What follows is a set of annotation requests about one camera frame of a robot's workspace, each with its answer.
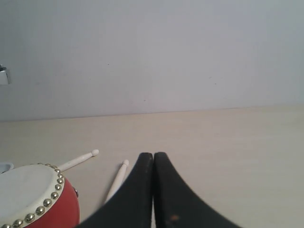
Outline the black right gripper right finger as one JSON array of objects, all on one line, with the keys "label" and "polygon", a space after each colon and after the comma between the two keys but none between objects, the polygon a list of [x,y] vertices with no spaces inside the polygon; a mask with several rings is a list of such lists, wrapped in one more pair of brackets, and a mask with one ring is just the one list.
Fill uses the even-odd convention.
[{"label": "black right gripper right finger", "polygon": [[154,154],[153,201],[158,228],[239,227],[193,192],[164,152]]}]

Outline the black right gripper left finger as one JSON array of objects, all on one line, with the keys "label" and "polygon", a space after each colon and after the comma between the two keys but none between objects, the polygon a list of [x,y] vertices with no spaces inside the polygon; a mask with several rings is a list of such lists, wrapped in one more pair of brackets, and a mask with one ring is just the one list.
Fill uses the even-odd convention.
[{"label": "black right gripper left finger", "polygon": [[153,155],[140,153],[129,176],[119,190],[82,228],[150,228],[152,217]]}]

